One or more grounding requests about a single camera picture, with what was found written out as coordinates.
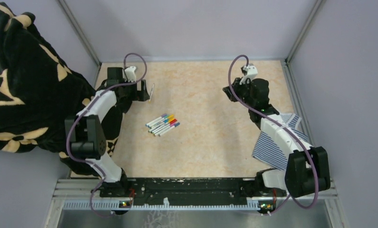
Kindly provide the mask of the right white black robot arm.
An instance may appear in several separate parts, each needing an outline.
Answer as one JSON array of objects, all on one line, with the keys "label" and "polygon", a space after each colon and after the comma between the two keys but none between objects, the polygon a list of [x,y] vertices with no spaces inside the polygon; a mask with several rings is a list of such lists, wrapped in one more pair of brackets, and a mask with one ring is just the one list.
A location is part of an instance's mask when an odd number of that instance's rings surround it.
[{"label": "right white black robot arm", "polygon": [[267,196],[273,188],[286,190],[297,198],[331,187],[328,154],[323,147],[308,143],[307,136],[296,128],[300,117],[280,113],[270,104],[269,82],[236,78],[223,92],[232,102],[250,107],[250,119],[261,133],[252,156],[271,168],[256,175],[255,190]]}]

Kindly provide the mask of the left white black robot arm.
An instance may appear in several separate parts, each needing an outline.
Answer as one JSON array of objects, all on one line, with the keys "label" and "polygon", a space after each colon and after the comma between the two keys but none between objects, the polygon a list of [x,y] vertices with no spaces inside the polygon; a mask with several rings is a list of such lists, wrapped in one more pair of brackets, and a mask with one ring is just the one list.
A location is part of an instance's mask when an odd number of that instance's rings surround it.
[{"label": "left white black robot arm", "polygon": [[146,81],[136,76],[136,66],[109,67],[103,81],[88,105],[65,120],[66,151],[79,163],[87,164],[100,177],[97,189],[101,197],[127,197],[131,185],[125,171],[115,164],[107,149],[102,122],[121,100],[146,101]]}]

